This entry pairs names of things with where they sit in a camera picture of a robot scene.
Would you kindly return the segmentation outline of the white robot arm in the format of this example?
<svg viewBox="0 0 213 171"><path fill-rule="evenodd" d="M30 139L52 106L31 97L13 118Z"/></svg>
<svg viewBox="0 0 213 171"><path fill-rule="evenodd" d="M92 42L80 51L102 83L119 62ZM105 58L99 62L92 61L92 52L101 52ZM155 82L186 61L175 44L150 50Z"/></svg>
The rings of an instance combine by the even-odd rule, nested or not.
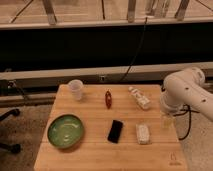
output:
<svg viewBox="0 0 213 171"><path fill-rule="evenodd" d="M174 116L186 104L213 122L213 94L203 88L204 83L205 74L197 67L167 75L159 98L161 111Z"/></svg>

